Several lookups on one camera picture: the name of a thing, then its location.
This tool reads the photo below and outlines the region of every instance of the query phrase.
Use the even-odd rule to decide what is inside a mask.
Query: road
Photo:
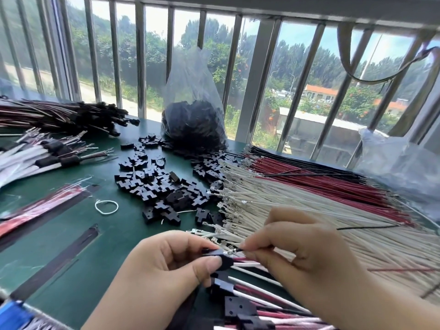
[[[19,83],[15,67],[13,65],[5,64],[6,70],[9,73],[9,77],[12,82]],[[36,91],[35,78],[33,71],[28,68],[22,68],[23,76],[25,78],[27,88]],[[52,75],[46,71],[40,71],[41,81],[44,82],[45,88],[53,88]],[[95,89],[93,86],[87,83],[80,82],[81,99],[86,103],[95,102]],[[107,91],[101,90],[101,98],[105,103],[116,104],[116,96],[110,94]],[[137,116],[137,103],[129,101],[128,99],[122,99],[122,107],[127,110],[130,115]],[[162,121],[162,113],[153,109],[146,109],[146,118],[152,121]]]

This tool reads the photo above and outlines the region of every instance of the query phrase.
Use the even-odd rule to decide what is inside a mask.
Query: right hand
[[[272,247],[296,257],[289,262]],[[240,248],[314,315],[341,330],[359,329],[366,314],[378,312],[374,278],[337,230],[303,211],[273,207],[264,227]]]

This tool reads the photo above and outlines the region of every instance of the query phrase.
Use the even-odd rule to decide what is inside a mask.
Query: orange roof
[[[375,99],[374,102],[373,102],[373,104],[374,104],[374,105],[379,105],[380,102],[381,102],[381,99]],[[407,107],[408,107],[408,105],[405,105],[405,104],[400,103],[400,102],[390,102],[390,103],[388,104],[388,108],[387,108],[387,110],[389,110],[389,109],[393,109],[393,110],[401,110],[401,111],[404,111]]]
[[[333,90],[333,89],[329,89],[329,88],[324,88],[324,87],[318,87],[318,86],[311,86],[310,84],[305,86],[304,90],[305,91],[317,92],[319,94],[332,95],[332,96],[336,96],[336,94],[338,93],[337,90]]]

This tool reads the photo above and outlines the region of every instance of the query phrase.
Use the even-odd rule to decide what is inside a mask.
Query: green table
[[[133,153],[122,152],[120,144],[137,143],[140,136],[145,137],[148,133],[160,134],[160,124],[142,120],[139,127],[129,125],[120,127],[119,131],[119,138],[111,138],[105,134],[85,137],[87,142],[95,143],[100,149],[113,147],[118,155],[117,159],[82,164],[30,177],[5,187],[1,192],[2,195],[19,196],[13,203],[18,208],[41,199],[51,190],[66,183],[88,176],[93,176],[88,183],[99,185],[93,197],[85,198],[0,253],[0,288],[10,294],[88,228],[98,225],[99,236],[26,301],[74,329],[79,329],[90,315],[131,249],[143,238],[174,229],[165,223],[161,225],[160,222],[146,226],[141,215],[142,202],[120,192],[113,179],[113,175],[119,172],[118,163]],[[243,148],[243,143],[229,142],[230,151],[239,152]],[[167,172],[174,171],[181,178],[197,180],[192,175],[189,161],[171,152],[163,154],[166,157]],[[102,216],[94,208],[97,199],[114,200],[119,204],[119,210],[115,214]],[[193,212],[181,214],[181,219],[181,230],[194,228]],[[269,287],[272,285],[265,285],[259,279],[249,278],[233,270],[231,272],[236,277],[258,283],[261,287],[270,288],[274,293],[286,297],[285,292],[278,287]],[[194,313],[221,316],[220,307],[208,301],[203,289],[196,299]]]

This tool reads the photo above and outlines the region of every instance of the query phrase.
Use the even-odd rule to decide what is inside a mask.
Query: plastic bag
[[[401,137],[359,130],[355,171],[388,185],[433,220],[440,220],[440,157]]]
[[[210,54],[198,47],[173,53],[164,90],[162,128],[178,145],[205,149],[226,147],[223,105],[208,70]]]

